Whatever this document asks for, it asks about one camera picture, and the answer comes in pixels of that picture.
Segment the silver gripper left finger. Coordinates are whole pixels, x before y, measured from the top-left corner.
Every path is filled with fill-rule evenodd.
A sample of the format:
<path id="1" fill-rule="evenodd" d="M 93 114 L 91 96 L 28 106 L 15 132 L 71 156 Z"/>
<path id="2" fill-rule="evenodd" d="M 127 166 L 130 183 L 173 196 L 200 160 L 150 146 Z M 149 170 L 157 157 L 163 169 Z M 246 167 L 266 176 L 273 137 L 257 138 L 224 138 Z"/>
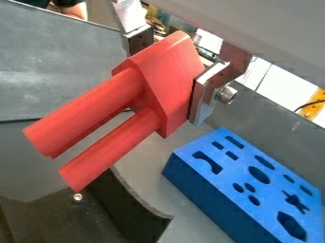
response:
<path id="1" fill-rule="evenodd" d="M 139 0 L 111 0 L 111 5 L 123 47 L 133 56 L 154 44 L 154 30 L 146 23 L 146 12 Z"/>

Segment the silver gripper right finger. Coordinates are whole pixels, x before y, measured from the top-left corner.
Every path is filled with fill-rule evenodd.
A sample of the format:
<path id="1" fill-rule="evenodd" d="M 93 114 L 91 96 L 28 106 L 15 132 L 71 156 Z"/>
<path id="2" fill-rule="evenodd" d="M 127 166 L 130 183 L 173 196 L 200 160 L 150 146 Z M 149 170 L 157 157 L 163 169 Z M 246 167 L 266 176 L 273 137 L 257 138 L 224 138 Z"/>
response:
<path id="1" fill-rule="evenodd" d="M 226 41 L 222 42 L 220 61 L 193 81 L 188 118 L 194 125 L 205 121 L 217 103 L 233 102 L 238 92 L 229 83 L 245 73 L 252 57 L 249 52 Z"/>

